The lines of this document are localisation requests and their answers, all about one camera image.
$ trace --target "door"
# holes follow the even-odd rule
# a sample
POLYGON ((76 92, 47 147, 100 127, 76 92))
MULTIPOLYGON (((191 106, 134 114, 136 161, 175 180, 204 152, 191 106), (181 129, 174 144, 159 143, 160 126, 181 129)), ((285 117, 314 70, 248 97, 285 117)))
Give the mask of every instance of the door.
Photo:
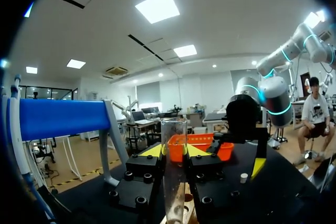
POLYGON ((301 77, 301 83, 302 83, 303 97, 307 97, 307 96, 309 96, 308 87, 306 87, 304 85, 304 83, 305 83, 306 79, 310 79, 310 74, 309 74, 309 72, 307 72, 307 73, 304 73, 304 74, 300 75, 300 77, 301 77))

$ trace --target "ceiling light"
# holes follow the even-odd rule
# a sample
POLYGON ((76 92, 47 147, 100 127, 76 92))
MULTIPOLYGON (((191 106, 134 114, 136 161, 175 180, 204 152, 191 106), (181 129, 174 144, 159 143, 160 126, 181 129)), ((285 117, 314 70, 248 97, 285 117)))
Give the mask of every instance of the ceiling light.
POLYGON ((180 58, 190 56, 190 55, 196 55, 196 48, 194 45, 184 46, 184 47, 178 47, 174 49, 174 52, 179 56, 180 58))
POLYGON ((34 73, 34 74, 37 74, 37 68, 26 67, 26 72, 27 72, 27 73, 34 73))
POLYGON ((317 16, 319 17, 321 22, 325 21, 325 15, 324 15, 324 11, 323 10, 319 10, 318 12, 316 12, 317 16))
POLYGON ((32 2, 32 4, 30 5, 30 7, 28 8, 28 10, 26 11, 25 16, 24 16, 25 18, 29 18, 30 11, 32 10, 33 4, 34 4, 34 2, 32 2))
POLYGON ((320 21, 320 18, 315 13, 310 13, 304 23, 313 29, 320 21))
POLYGON ((8 67, 8 61, 5 60, 5 59, 2 59, 2 60, 0 61, 0 67, 1 67, 1 68, 7 68, 7 67, 8 67))
POLYGON ((151 24, 180 14, 174 0, 145 0, 135 7, 151 24))
POLYGON ((71 59, 69 61, 69 63, 67 64, 67 67, 68 68, 77 68, 77 69, 81 69, 84 65, 85 65, 86 62, 84 61, 80 61, 80 60, 73 60, 71 59))

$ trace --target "air conditioning vent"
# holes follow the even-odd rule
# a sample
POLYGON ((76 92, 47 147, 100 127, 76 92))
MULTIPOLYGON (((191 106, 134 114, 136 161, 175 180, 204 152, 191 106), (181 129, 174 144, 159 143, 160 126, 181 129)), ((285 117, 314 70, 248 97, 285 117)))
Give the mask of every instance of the air conditioning vent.
POLYGON ((128 73, 128 70, 126 68, 121 68, 121 67, 113 67, 105 71, 105 74, 109 76, 123 76, 127 73, 128 73))
POLYGON ((319 35, 320 39, 323 41, 327 41, 331 37, 331 33, 329 31, 324 31, 319 35))
POLYGON ((108 76, 106 74, 103 74, 100 78, 103 79, 103 80, 113 80, 113 77, 108 76))

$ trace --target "white t-shirt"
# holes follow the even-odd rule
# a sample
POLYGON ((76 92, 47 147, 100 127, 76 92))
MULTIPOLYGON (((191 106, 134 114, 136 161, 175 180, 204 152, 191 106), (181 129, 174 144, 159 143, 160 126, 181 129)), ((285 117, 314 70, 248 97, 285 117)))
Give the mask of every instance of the white t-shirt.
POLYGON ((319 94, 317 99, 310 94, 304 101, 302 110, 302 120, 309 123, 322 123, 329 116, 329 108, 324 96, 319 94))

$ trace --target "orange basket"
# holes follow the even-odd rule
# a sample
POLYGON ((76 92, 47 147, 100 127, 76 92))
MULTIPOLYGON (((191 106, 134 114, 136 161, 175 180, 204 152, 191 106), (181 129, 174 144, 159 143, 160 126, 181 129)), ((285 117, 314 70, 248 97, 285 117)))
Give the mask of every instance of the orange basket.
MULTIPOLYGON (((206 152, 206 149, 211 145, 214 133, 207 134, 190 134, 187 136, 188 144, 206 152)), ((183 135, 173 135, 168 141, 168 148, 170 151, 171 160, 174 162, 182 161, 183 151, 183 135)), ((217 155, 222 161, 227 161, 231 157, 232 150, 234 148, 233 143, 224 143, 221 145, 217 155)))

